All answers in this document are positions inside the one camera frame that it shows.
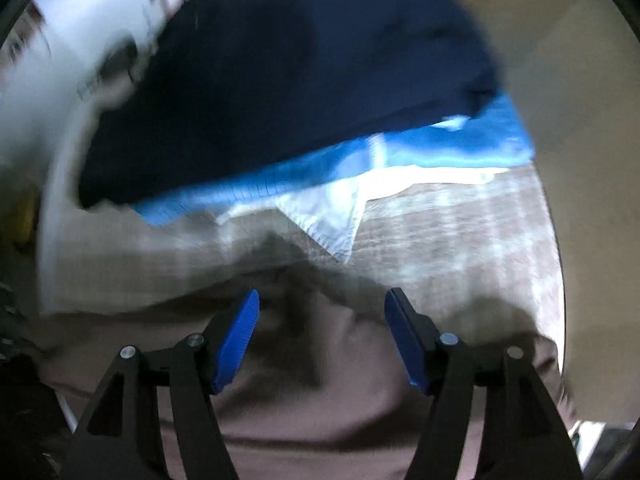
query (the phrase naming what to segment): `gray cloth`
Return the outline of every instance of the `gray cloth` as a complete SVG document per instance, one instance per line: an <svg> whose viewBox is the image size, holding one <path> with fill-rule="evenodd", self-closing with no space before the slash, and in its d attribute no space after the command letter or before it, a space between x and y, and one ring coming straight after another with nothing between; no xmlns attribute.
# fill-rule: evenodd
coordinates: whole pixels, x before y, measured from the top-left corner
<svg viewBox="0 0 640 480"><path fill-rule="evenodd" d="M331 276L307 264L244 276L142 312L66 314L39 320L27 336L41 349L42 379L81 412L118 350L166 348L201 331L247 283L262 313L236 380L212 403L242 480L404 478L430 401L412 388L382 319L382 303L337 296ZM517 316L517 309L512 308ZM473 316L473 309L466 316ZM452 320L448 324L460 323ZM565 423L575 415L562 386L555 344L512 335L532 361ZM474 394L458 477L475 471L484 397ZM160 391L162 437L172 478L184 478L167 391Z"/></svg>
<svg viewBox="0 0 640 480"><path fill-rule="evenodd" d="M44 213L45 312L138 310L238 274L311 261L349 304L382 304L387 288L401 286L418 310L474 342L530 330L515 305L562 359L562 272L534 166L482 186L416 185L367 203L347 264L275 211L223 226L193 216L165 228L113 207L87 213L72 201L67 169L66 185L53 182L59 194L46 201L58 212ZM455 313L470 304L478 315L461 324Z"/></svg>

